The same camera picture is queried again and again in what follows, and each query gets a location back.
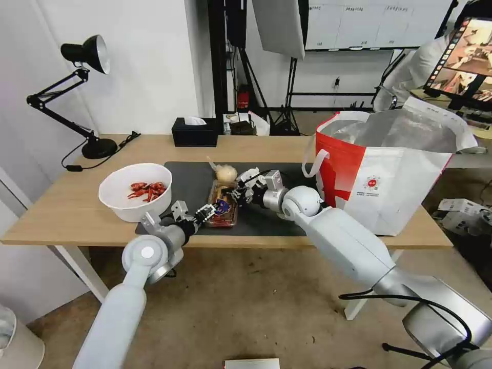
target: wooden table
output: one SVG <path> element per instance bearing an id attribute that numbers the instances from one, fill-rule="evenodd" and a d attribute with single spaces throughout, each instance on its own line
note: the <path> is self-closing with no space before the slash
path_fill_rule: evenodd
<path id="1" fill-rule="evenodd" d="M 123 135 L 107 135 L 121 142 Z M 4 235 L 5 244 L 53 245 L 102 301 L 108 289 L 79 250 L 79 246 L 124 247 L 135 237 L 134 223 L 118 219 L 99 202 L 99 184 L 111 172 L 139 162 L 301 162 L 308 137 L 221 136 L 216 148 L 176 148 L 172 136 L 141 136 L 100 167 L 65 173 Z M 80 158 L 77 163 L 91 161 Z M 382 237 L 390 250 L 450 249 L 451 242 L 420 208 L 403 232 Z M 304 249 L 307 237 L 193 236 L 186 247 Z M 393 254 L 396 259 L 401 252 Z"/>

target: small box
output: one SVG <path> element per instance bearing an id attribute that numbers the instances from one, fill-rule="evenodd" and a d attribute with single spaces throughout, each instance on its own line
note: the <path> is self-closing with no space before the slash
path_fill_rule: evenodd
<path id="1" fill-rule="evenodd" d="M 443 199 L 438 210 L 448 212 L 442 219 L 443 228 L 460 236 L 482 234 L 485 223 L 481 215 L 490 213 L 489 208 L 467 199 Z"/>
<path id="2" fill-rule="evenodd" d="M 187 126 L 184 118 L 176 118 L 171 130 L 174 146 L 216 147 L 218 137 L 217 120 L 215 118 L 202 119 L 207 123 L 206 125 Z"/>

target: lamp arm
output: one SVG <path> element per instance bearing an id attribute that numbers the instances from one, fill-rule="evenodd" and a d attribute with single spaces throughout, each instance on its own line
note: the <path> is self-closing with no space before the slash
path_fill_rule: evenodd
<path id="1" fill-rule="evenodd" d="M 78 81 L 77 83 L 75 83 L 72 86 L 67 87 L 63 90 L 50 92 L 55 87 L 61 85 L 62 83 L 68 81 L 69 79 L 71 79 L 75 76 L 78 76 L 80 78 L 80 81 Z M 84 136 L 85 138 L 87 138 L 89 140 L 95 139 L 96 137 L 94 136 L 93 130 L 85 128 L 81 125 L 78 125 L 75 122 L 72 122 L 72 121 L 62 117 L 61 115 L 55 113 L 54 111 L 47 108 L 47 106 L 46 106 L 46 104 L 49 103 L 50 101 L 55 100 L 56 98 L 66 94 L 67 92 L 73 90 L 77 86 L 84 84 L 88 80 L 89 80 L 89 70 L 87 70 L 85 68 L 78 68 L 76 71 L 74 71 L 73 73 L 71 73 L 67 77 L 59 80 L 58 82 L 55 82 L 54 84 L 45 88 L 44 90 L 39 91 L 38 93 L 36 93 L 34 95 L 28 96 L 26 99 L 27 104 L 29 106 L 31 106 L 32 108 L 39 110 L 42 113 L 45 113 L 49 117 L 55 119 L 56 121 L 60 122 L 64 126 L 70 128 L 71 130 L 77 132 L 78 134 Z"/>

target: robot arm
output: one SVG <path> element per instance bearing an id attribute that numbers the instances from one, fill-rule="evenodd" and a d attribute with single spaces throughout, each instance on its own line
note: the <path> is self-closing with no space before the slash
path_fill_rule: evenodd
<path id="1" fill-rule="evenodd" d="M 149 235 L 139 236 L 126 245 L 121 259 L 127 275 L 106 296 L 73 368 L 123 367 L 144 312 L 144 285 L 161 280 L 183 259 L 182 246 L 214 215 L 215 207 L 205 205 L 189 216 L 186 204 L 177 201 L 172 210 L 174 223 L 167 227 L 160 225 L 157 214 L 145 214 L 142 224 Z"/>
<path id="2" fill-rule="evenodd" d="M 492 335 L 492 320 L 487 315 L 439 279 L 399 269 L 378 237 L 343 210 L 327 207 L 316 190 L 299 186 L 286 191 L 278 171 L 266 173 L 263 179 L 262 173 L 255 169 L 239 177 L 238 188 L 232 195 L 239 204 L 256 203 L 293 221 L 320 253 L 346 275 L 378 295 L 393 296 L 385 298 L 387 302 L 405 306 L 408 301 L 402 297 L 420 300 L 403 319 L 403 326 L 431 358 L 439 358 L 464 342 L 467 331 L 462 322 L 469 328 L 470 342 L 475 347 L 483 345 Z M 462 322 L 435 308 L 440 305 L 456 313 Z M 480 352 L 463 347 L 447 360 L 453 368 L 492 367 L 492 353 Z"/>
<path id="3" fill-rule="evenodd" d="M 279 171 L 260 173 L 251 169 L 238 177 L 237 187 L 230 192 L 240 206 L 257 204 L 293 221 L 324 257 L 361 285 L 385 295 L 388 302 L 405 305 L 406 301 L 395 295 L 434 301 L 462 317 L 460 320 L 469 327 L 470 341 L 476 346 L 492 335 L 492 321 L 483 312 L 440 280 L 400 270 L 378 237 L 344 211 L 327 207 L 316 190 L 305 186 L 288 190 Z M 172 211 L 175 222 L 167 227 L 160 225 L 155 214 L 147 213 L 143 218 L 149 235 L 139 236 L 125 247 L 122 262 L 127 275 L 104 300 L 74 368 L 116 369 L 123 365 L 145 308 L 145 282 L 157 282 L 182 260 L 182 246 L 213 216 L 215 206 L 205 205 L 189 216 L 186 204 L 177 201 Z M 403 325 L 434 358 L 454 349 L 467 336 L 462 322 L 453 314 L 422 301 L 403 319 Z M 459 352 L 447 358 L 452 368 L 492 367 L 492 352 L 472 350 L 470 346 L 459 348 Z"/>

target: red and white bag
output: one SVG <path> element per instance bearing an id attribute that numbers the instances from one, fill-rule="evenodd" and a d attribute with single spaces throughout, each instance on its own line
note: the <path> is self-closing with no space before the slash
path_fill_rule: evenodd
<path id="1" fill-rule="evenodd" d="M 316 159 L 305 169 L 316 140 Z M 406 226 L 453 153 L 477 141 L 456 114 L 421 100 L 378 113 L 337 113 L 322 123 L 304 156 L 324 201 L 378 235 Z"/>

